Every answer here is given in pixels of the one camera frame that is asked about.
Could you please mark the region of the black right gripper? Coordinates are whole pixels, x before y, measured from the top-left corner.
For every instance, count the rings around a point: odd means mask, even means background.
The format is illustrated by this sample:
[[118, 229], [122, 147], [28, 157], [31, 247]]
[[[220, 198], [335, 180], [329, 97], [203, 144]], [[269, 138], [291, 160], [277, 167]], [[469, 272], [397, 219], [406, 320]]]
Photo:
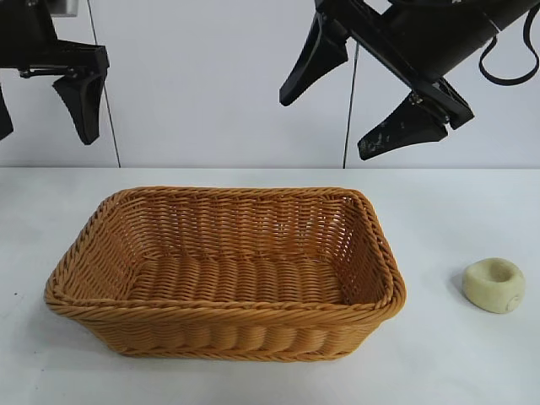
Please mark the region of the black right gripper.
[[348, 35], [405, 83], [411, 92], [358, 141], [359, 157], [439, 142], [473, 118], [468, 103], [444, 80], [497, 33], [479, 6], [422, 8], [391, 5], [383, 14], [364, 1], [317, 1], [299, 58], [279, 89], [283, 106], [348, 60]]

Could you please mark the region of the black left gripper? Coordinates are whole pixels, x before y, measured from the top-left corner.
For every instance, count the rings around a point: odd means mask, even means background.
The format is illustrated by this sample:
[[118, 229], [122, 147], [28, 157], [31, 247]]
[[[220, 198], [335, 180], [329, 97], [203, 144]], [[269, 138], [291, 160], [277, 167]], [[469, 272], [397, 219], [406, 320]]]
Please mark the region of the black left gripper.
[[[100, 136], [100, 100], [109, 66], [104, 46], [58, 38], [46, 2], [1, 2], [1, 68], [16, 69], [23, 78], [63, 76], [52, 87], [84, 145]], [[0, 139], [13, 131], [0, 86]]]

